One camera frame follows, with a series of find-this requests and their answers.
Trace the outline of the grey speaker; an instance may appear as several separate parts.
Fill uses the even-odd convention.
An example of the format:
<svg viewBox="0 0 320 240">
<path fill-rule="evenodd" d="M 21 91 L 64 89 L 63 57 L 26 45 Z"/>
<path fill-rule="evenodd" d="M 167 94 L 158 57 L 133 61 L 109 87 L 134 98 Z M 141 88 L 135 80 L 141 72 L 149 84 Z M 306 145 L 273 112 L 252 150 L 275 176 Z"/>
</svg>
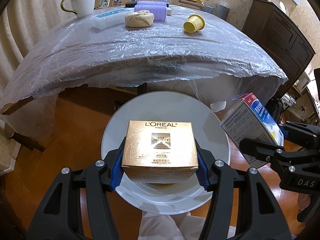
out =
<svg viewBox="0 0 320 240">
<path fill-rule="evenodd" d="M 216 7 L 216 10 L 215 10 L 215 16 L 226 21 L 228 14 L 229 14 L 229 11 L 230 11 L 229 7 L 219 3 Z"/>
</svg>

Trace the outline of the red blue medicine box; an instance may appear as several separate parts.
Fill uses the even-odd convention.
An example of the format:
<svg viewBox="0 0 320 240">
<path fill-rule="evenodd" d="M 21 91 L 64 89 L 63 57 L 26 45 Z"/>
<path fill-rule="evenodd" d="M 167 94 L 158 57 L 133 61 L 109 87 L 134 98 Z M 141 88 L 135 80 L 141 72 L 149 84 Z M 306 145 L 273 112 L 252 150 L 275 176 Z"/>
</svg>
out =
<svg viewBox="0 0 320 240">
<path fill-rule="evenodd" d="M 227 106 L 228 111 L 220 126 L 237 147 L 245 138 L 272 145 L 284 145 L 282 131 L 253 93 L 231 98 L 227 101 Z"/>
</svg>

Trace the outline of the beige curtain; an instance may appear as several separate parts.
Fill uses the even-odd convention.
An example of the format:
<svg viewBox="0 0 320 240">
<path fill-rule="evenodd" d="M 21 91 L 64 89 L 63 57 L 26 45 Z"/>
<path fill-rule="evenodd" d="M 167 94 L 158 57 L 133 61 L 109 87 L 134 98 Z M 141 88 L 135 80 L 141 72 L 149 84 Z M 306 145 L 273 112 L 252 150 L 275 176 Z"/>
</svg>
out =
<svg viewBox="0 0 320 240">
<path fill-rule="evenodd" d="M 56 25 L 73 17 L 62 0 L 10 0 L 1 14 L 1 93 L 15 70 Z"/>
</svg>

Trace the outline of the small blue grey box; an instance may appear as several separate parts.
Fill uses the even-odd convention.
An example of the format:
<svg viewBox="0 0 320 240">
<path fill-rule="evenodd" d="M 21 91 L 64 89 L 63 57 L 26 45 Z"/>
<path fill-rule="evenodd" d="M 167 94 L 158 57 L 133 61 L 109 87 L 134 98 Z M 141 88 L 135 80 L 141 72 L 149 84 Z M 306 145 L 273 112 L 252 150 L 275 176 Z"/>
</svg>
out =
<svg viewBox="0 0 320 240">
<path fill-rule="evenodd" d="M 213 14 L 214 8 L 208 5 L 204 6 L 204 11 L 210 14 Z"/>
</svg>

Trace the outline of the photo frame left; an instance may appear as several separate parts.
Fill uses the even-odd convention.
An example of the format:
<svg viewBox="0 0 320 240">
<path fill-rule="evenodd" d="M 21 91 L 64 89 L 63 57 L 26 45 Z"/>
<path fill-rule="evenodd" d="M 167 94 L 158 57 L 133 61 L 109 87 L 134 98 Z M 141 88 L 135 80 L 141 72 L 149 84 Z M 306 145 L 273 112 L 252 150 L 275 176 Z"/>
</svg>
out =
<svg viewBox="0 0 320 240">
<path fill-rule="evenodd" d="M 100 0 L 99 9 L 100 8 L 108 8 L 110 5 L 110 0 Z"/>
</svg>

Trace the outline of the beige paper ball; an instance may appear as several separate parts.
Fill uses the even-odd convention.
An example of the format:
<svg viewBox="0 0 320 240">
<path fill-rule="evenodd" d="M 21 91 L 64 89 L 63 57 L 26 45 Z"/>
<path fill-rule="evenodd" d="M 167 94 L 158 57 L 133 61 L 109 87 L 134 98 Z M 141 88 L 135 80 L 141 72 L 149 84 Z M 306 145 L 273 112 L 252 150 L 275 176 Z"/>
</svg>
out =
<svg viewBox="0 0 320 240">
<path fill-rule="evenodd" d="M 148 10 L 133 12 L 125 16 L 125 24 L 130 28 L 144 28 L 152 26 L 154 14 Z"/>
</svg>

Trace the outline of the dental floss box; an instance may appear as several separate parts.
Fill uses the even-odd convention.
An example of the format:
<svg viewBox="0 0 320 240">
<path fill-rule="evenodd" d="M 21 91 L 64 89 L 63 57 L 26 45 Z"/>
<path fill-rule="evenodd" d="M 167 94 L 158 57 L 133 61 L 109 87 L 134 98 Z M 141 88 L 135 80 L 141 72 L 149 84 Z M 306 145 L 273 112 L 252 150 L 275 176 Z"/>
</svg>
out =
<svg viewBox="0 0 320 240">
<path fill-rule="evenodd" d="M 117 9 L 97 14 L 92 17 L 92 26 L 95 29 L 103 30 L 115 25 L 124 24 L 125 16 L 132 12 L 129 9 Z"/>
</svg>

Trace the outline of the white medicine box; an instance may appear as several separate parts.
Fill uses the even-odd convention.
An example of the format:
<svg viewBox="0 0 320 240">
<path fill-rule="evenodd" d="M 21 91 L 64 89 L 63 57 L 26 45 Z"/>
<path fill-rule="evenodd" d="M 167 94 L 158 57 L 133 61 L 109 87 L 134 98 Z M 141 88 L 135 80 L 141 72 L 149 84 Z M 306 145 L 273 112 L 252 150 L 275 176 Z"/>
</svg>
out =
<svg viewBox="0 0 320 240">
<path fill-rule="evenodd" d="M 172 15 L 172 9 L 170 7 L 167 7 L 167 16 Z"/>
</svg>

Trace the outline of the dark wooden cabinet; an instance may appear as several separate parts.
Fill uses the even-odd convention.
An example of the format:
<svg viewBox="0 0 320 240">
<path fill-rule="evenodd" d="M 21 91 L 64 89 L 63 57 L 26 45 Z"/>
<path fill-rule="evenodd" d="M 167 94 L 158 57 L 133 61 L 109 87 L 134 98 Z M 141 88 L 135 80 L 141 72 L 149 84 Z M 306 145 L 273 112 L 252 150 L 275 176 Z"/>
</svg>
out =
<svg viewBox="0 0 320 240">
<path fill-rule="evenodd" d="M 242 32 L 272 57 L 287 75 L 276 97 L 282 97 L 306 70 L 315 51 L 302 31 L 274 3 L 253 0 Z"/>
</svg>

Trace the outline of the photo frame middle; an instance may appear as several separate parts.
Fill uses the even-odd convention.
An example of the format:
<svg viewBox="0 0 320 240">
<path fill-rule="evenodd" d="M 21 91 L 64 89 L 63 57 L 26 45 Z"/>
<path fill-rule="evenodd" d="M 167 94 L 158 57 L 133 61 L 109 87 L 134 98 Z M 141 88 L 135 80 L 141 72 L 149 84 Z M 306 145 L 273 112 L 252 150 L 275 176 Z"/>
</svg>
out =
<svg viewBox="0 0 320 240">
<path fill-rule="evenodd" d="M 122 1 L 123 0 L 113 0 L 113 6 L 114 7 L 121 6 L 122 5 Z"/>
</svg>

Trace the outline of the clear plastic table cover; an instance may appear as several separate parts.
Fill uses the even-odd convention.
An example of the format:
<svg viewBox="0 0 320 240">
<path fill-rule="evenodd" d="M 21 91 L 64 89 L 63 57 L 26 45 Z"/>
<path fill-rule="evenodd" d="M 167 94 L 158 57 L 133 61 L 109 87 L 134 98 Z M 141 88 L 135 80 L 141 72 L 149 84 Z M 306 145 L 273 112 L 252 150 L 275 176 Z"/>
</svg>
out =
<svg viewBox="0 0 320 240">
<path fill-rule="evenodd" d="M 252 92 L 267 102 L 287 81 L 252 39 L 206 12 L 203 30 L 186 34 L 192 9 L 174 6 L 163 23 L 99 30 L 93 17 L 54 27 L 26 55 L 1 94 L 1 119 L 16 132 L 45 141 L 57 96 L 67 88 L 137 87 L 150 83 L 210 105 Z"/>
</svg>

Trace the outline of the stack of books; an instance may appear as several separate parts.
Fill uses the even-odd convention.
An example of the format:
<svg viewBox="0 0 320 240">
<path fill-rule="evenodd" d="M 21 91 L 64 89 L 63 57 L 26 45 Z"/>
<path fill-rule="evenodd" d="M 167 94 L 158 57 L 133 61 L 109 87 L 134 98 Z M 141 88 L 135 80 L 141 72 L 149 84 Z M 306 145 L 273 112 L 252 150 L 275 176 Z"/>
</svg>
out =
<svg viewBox="0 0 320 240">
<path fill-rule="evenodd" d="M 190 9 L 204 11 L 204 3 L 202 0 L 178 0 L 178 5 Z"/>
</svg>

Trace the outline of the dark blue phone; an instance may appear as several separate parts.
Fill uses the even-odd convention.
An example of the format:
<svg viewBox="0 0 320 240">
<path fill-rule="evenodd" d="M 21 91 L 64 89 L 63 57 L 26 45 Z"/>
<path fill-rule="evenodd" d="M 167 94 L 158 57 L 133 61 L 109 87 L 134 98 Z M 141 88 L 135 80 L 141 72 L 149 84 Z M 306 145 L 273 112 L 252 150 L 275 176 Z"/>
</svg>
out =
<svg viewBox="0 0 320 240">
<path fill-rule="evenodd" d="M 125 3 L 126 8 L 134 8 L 136 5 L 137 5 L 137 1 Z"/>
</svg>

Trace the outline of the purple hair roller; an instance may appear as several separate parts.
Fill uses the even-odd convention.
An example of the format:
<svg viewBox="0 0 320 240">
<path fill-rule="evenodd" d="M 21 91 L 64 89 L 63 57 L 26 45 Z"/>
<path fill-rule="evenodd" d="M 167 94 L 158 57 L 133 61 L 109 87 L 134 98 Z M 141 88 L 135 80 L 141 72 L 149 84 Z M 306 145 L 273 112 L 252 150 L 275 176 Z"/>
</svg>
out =
<svg viewBox="0 0 320 240">
<path fill-rule="evenodd" d="M 165 1 L 138 1 L 135 12 L 147 10 L 154 15 L 155 22 L 165 22 L 167 18 L 167 3 Z"/>
</svg>

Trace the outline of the gold L'Oreal box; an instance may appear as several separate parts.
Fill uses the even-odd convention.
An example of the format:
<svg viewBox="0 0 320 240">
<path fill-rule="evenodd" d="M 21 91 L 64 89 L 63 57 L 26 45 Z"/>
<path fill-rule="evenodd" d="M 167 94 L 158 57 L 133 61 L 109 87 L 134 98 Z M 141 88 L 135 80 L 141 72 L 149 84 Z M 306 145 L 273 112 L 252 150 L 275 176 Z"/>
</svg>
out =
<svg viewBox="0 0 320 240">
<path fill-rule="evenodd" d="M 134 182 L 182 183 L 199 168 L 190 122 L 129 121 L 122 168 Z"/>
</svg>

